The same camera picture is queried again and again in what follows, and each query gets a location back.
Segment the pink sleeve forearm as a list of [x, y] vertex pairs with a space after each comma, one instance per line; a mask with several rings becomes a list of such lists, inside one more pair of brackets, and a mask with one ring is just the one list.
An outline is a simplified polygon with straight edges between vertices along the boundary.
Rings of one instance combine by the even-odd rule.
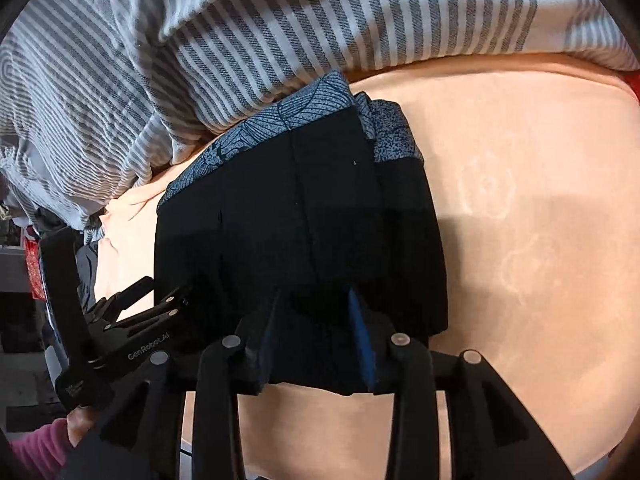
[[55, 479], [74, 449], [66, 418], [55, 419], [9, 446], [24, 478], [38, 480]]

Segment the person's left hand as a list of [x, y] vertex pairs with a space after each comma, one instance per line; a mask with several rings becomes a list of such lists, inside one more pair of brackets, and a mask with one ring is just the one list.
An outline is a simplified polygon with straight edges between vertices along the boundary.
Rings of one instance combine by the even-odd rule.
[[78, 406], [66, 416], [67, 437], [70, 444], [77, 446], [86, 434], [93, 428], [101, 412], [95, 408]]

